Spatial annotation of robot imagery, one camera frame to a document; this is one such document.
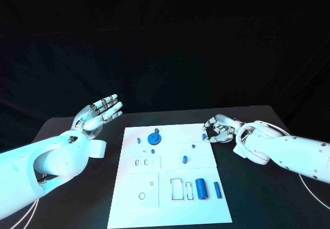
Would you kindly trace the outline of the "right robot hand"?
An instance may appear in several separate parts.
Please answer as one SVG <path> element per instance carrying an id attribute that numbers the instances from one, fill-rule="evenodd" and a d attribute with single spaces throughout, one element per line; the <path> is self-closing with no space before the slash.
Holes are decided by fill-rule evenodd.
<path id="1" fill-rule="evenodd" d="M 244 125 L 244 122 L 236 118 L 230 118 L 223 114 L 213 116 L 207 122 L 203 124 L 201 130 L 205 131 L 211 127 L 216 132 L 216 136 L 203 135 L 203 141 L 210 143 L 227 143 L 231 141 L 240 127 Z"/>

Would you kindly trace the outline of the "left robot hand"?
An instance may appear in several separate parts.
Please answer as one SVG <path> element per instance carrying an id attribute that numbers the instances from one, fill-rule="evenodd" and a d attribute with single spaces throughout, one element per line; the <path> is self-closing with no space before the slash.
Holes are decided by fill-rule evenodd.
<path id="1" fill-rule="evenodd" d="M 90 103 L 77 112 L 70 130 L 80 132 L 87 140 L 92 140 L 102 131 L 103 125 L 120 116 L 120 107 L 122 102 L 118 101 L 116 94 Z"/>

